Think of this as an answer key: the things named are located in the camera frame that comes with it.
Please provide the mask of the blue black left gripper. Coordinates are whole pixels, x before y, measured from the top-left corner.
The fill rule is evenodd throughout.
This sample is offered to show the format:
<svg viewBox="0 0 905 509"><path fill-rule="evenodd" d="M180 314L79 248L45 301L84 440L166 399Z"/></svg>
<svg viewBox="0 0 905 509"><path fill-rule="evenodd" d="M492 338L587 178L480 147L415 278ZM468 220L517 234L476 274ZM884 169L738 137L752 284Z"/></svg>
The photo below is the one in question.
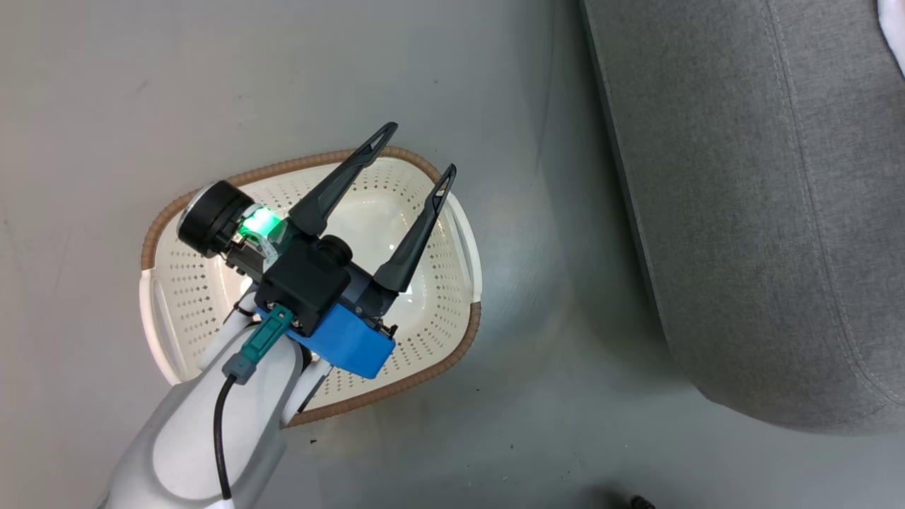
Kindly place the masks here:
<svg viewBox="0 0 905 509"><path fill-rule="evenodd" d="M285 335L349 373L366 379L379 373L394 348L393 329L354 310L344 297L364 277L354 272L351 248L324 232L340 200L397 129L396 122L382 125L284 220L225 180L195 194L185 207L178 238L203 257L226 258L256 286L252 309L263 320L224 365L226 376L249 380ZM391 258L373 275L380 287L403 293L410 286L456 176L456 165L449 164Z"/></svg>

